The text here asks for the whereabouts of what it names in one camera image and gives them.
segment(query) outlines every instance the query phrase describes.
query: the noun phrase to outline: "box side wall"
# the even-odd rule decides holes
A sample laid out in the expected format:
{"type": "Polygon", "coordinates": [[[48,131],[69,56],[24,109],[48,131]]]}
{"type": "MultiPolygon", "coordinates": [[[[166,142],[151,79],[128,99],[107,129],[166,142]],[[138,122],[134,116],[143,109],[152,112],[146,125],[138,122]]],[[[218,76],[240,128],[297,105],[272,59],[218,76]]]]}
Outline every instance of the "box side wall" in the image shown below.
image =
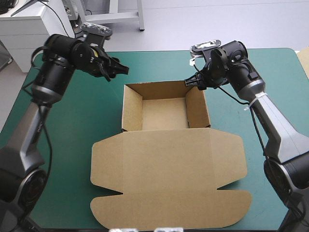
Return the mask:
{"type": "Polygon", "coordinates": [[[125,131],[142,130],[142,96],[125,85],[122,110],[122,129],[125,131]]]}
{"type": "Polygon", "coordinates": [[[186,94],[185,98],[189,127],[209,127],[211,122],[208,114],[204,92],[194,87],[186,94]]]}
{"type": "Polygon", "coordinates": [[[142,95],[144,100],[184,98],[192,88],[186,87],[184,81],[149,82],[127,86],[142,95]]]}

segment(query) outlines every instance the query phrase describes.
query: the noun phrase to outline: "black cable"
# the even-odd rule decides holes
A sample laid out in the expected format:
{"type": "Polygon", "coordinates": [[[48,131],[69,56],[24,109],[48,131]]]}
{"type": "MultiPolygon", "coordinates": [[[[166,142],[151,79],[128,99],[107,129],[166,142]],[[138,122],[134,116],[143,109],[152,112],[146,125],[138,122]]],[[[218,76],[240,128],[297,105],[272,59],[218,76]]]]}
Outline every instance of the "black cable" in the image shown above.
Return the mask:
{"type": "Polygon", "coordinates": [[[49,147],[49,163],[48,163],[48,169],[47,169],[47,175],[46,175],[46,182],[45,185],[47,184],[47,181],[49,179],[49,175],[50,175],[50,171],[52,169],[52,163],[53,163],[53,146],[52,146],[52,142],[50,140],[46,125],[45,125],[45,120],[43,120],[43,116],[42,116],[42,106],[38,105],[39,107],[39,114],[40,114],[40,119],[42,122],[42,126],[43,126],[43,130],[44,130],[44,134],[48,143],[48,147],[49,147]]]}
{"type": "MultiPolygon", "coordinates": [[[[205,78],[204,74],[197,68],[197,66],[194,64],[193,67],[195,68],[195,70],[202,75],[203,78],[205,78]]],[[[239,101],[237,98],[235,98],[234,96],[232,96],[231,94],[229,94],[228,92],[226,92],[222,87],[220,87],[219,85],[216,86],[216,88],[219,88],[223,93],[225,93],[227,96],[231,97],[232,99],[234,99],[235,101],[237,101],[239,104],[241,105],[249,105],[249,102],[242,102],[239,101]]]]}
{"type": "MultiPolygon", "coordinates": [[[[30,86],[34,81],[29,82],[28,84],[22,86],[22,90],[25,91],[29,96],[31,96],[33,98],[33,95],[26,89],[28,86],[30,86]]],[[[52,168],[52,162],[53,162],[53,146],[52,146],[52,142],[50,140],[46,125],[45,125],[45,121],[43,119],[42,116],[42,106],[38,104],[38,108],[39,108],[39,116],[40,116],[40,121],[42,123],[42,127],[43,127],[43,131],[45,133],[45,137],[48,143],[48,147],[49,147],[49,164],[48,164],[48,169],[47,169],[47,175],[46,175],[46,182],[45,185],[47,184],[47,181],[49,179],[50,176],[50,172],[51,172],[51,168],[52,168]]]]}
{"type": "Polygon", "coordinates": [[[42,1],[39,1],[39,2],[42,3],[42,4],[44,4],[45,6],[47,6],[49,9],[51,9],[51,10],[55,13],[55,15],[58,17],[58,19],[59,19],[59,21],[60,21],[60,23],[61,23],[61,25],[62,25],[62,27],[63,27],[63,29],[64,29],[64,31],[65,31],[65,33],[67,34],[68,37],[70,37],[69,34],[67,33],[66,28],[64,27],[64,25],[63,25],[63,23],[62,23],[62,21],[61,21],[59,15],[56,13],[56,11],[54,11],[53,8],[51,8],[49,5],[45,4],[44,2],[42,2],[42,1]]]}
{"type": "Polygon", "coordinates": [[[86,11],[89,11],[91,13],[91,15],[92,15],[92,11],[91,10],[86,10],[86,11]]]}

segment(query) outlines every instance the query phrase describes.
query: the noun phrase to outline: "open cardboard box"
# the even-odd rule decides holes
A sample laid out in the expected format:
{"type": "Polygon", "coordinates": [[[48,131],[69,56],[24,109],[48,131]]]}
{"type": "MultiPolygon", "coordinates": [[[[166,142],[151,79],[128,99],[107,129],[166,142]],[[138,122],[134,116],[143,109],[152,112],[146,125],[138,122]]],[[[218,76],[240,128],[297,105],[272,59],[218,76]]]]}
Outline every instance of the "open cardboard box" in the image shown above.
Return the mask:
{"type": "Polygon", "coordinates": [[[125,85],[123,133],[93,145],[91,182],[122,195],[91,202],[107,228],[219,228],[251,195],[218,190],[247,174],[242,139],[213,130],[203,91],[183,81],[125,85]]]}

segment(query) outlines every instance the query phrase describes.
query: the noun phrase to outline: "white desk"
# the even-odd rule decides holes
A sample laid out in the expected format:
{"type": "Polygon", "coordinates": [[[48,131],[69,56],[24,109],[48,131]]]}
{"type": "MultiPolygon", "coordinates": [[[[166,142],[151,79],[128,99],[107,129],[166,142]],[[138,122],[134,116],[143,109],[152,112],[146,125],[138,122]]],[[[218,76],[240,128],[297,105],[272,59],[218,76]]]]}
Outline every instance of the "white desk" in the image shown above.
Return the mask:
{"type": "MultiPolygon", "coordinates": [[[[32,52],[43,46],[50,35],[66,35],[55,13],[40,2],[11,17],[25,2],[26,0],[19,0],[13,9],[0,14],[0,40],[24,73],[31,67],[32,52]]],[[[47,4],[57,12],[69,36],[74,37],[62,1],[51,0],[47,4]]]]}

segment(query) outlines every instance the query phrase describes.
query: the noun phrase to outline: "box lid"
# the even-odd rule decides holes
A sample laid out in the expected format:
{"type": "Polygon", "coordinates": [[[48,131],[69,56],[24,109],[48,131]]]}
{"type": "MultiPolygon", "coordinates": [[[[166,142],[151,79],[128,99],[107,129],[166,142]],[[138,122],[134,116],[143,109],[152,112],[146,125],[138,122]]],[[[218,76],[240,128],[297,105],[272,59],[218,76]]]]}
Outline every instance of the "box lid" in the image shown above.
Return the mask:
{"type": "Polygon", "coordinates": [[[224,227],[248,211],[251,195],[217,190],[247,173],[242,139],[203,129],[130,131],[93,146],[91,182],[123,195],[95,198],[107,228],[224,227]]]}

